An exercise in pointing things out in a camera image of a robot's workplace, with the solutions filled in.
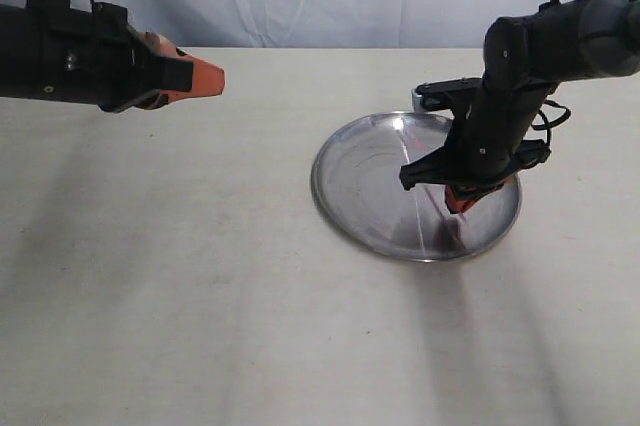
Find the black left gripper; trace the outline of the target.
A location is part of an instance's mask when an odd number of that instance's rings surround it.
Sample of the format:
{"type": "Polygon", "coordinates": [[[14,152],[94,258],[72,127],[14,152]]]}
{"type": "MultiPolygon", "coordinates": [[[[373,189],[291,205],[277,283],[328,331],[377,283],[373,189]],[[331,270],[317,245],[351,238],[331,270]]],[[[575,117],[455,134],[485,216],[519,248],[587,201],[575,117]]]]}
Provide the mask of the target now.
{"type": "Polygon", "coordinates": [[[99,2],[93,13],[47,17],[47,98],[117,113],[223,93],[225,72],[161,34],[137,32],[128,10],[99,2]]]}

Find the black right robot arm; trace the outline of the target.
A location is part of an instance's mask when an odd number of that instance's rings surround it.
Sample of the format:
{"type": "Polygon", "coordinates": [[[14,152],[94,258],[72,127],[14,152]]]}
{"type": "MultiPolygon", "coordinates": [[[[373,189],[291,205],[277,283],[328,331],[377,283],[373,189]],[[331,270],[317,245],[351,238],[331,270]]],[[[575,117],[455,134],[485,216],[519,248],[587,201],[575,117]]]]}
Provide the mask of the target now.
{"type": "Polygon", "coordinates": [[[545,162],[549,133],[566,121],[540,116],[551,95],[571,81],[628,77],[639,71],[639,0],[575,0],[524,17],[501,17],[486,33],[479,78],[424,83],[414,89],[420,112],[449,110],[444,144],[399,172],[404,189],[445,188],[453,213],[468,211],[518,172],[545,162]]]}

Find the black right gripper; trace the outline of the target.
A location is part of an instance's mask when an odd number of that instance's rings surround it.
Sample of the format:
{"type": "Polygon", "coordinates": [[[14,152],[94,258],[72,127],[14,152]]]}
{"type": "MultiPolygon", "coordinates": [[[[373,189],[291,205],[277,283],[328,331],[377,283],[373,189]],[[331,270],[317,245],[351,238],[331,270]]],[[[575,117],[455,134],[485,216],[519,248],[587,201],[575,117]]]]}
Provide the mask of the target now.
{"type": "Polygon", "coordinates": [[[549,83],[500,91],[481,79],[470,105],[451,111],[453,121],[444,144],[400,172],[411,186],[445,185],[448,211],[465,214],[484,197],[500,191],[511,175],[546,162],[550,139],[524,136],[551,91],[549,83]]]}

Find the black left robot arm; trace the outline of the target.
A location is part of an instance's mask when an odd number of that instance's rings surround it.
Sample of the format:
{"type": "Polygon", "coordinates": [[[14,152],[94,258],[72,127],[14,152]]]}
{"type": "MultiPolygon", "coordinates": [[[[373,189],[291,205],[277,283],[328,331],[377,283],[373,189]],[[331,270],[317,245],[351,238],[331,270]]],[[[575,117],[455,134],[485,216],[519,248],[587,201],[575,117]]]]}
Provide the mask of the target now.
{"type": "Polygon", "coordinates": [[[221,67],[162,35],[135,30],[126,8],[92,0],[83,11],[67,2],[2,6],[2,96],[120,113],[223,93],[221,67]]]}

